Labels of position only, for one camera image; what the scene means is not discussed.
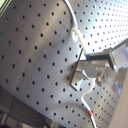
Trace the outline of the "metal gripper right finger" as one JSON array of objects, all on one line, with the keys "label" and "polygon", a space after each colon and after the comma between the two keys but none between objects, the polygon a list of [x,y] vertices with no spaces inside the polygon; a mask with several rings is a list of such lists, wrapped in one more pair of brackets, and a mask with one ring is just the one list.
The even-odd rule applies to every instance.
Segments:
[{"label": "metal gripper right finger", "polygon": [[81,60],[107,60],[110,64],[123,64],[128,61],[128,42],[122,42],[113,48],[104,49],[102,52],[82,54]]}]

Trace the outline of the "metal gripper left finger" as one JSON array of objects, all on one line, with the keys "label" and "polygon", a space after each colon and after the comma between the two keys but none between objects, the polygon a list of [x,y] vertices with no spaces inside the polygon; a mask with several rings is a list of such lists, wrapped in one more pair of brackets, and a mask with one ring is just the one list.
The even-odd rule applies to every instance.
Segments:
[{"label": "metal gripper left finger", "polygon": [[98,86],[109,84],[116,90],[115,83],[123,83],[125,75],[125,68],[112,69],[107,61],[79,61],[71,85],[79,90],[83,80],[93,79]]}]

